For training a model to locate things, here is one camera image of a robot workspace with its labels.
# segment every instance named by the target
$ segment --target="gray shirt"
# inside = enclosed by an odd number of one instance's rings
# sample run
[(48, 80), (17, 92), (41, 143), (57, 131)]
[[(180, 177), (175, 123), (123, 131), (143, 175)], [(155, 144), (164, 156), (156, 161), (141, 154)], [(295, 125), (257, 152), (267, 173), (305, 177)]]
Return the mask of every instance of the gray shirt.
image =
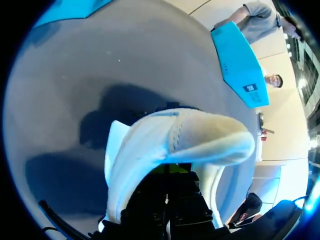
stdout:
[[(237, 24), (249, 44), (253, 44), (259, 39), (275, 32), (279, 26), (280, 15), (265, 3), (252, 1), (243, 4), (248, 11), (249, 16)], [(225, 19), (217, 23), (214, 27), (218, 28), (226, 23)]]

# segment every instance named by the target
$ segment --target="glass window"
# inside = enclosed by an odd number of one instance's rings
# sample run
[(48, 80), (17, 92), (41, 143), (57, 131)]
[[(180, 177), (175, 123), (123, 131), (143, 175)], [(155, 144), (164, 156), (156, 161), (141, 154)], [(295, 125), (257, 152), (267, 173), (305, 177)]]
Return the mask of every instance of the glass window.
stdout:
[(306, 105), (316, 88), (319, 77), (316, 66), (306, 51), (304, 51), (303, 75), (307, 81), (307, 85), (302, 89), (304, 104)]

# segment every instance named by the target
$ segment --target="dark hair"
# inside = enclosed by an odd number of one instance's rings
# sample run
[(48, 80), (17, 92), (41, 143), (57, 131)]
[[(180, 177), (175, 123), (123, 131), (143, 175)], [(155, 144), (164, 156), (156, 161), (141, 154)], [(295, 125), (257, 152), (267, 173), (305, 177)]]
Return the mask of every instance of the dark hair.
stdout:
[(278, 88), (282, 88), (282, 85), (284, 84), (284, 81), (283, 81), (282, 77), (279, 74), (277, 74), (277, 76), (280, 79), (280, 85), (278, 86)]
[(298, 22), (292, 16), (284, 16), (284, 19), (295, 27), (295, 32), (300, 37), (300, 41), (303, 43), (305, 41), (305, 36), (302, 30), (298, 27)]

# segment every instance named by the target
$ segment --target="ceiling light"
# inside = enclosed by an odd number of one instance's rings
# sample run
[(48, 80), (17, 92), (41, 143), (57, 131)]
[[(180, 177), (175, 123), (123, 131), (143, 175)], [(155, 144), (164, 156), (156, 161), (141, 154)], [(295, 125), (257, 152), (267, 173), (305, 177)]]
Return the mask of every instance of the ceiling light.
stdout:
[(304, 78), (301, 78), (298, 82), (298, 88), (301, 90), (307, 85), (307, 81)]

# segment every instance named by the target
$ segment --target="blue object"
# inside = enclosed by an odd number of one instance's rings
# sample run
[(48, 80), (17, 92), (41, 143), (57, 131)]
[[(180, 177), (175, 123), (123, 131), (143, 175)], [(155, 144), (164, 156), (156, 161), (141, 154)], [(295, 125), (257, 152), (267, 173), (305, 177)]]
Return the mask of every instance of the blue object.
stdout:
[(84, 19), (113, 0), (55, 0), (34, 25), (38, 27), (59, 20)]
[(262, 68), (234, 22), (211, 32), (224, 81), (253, 109), (269, 105)]

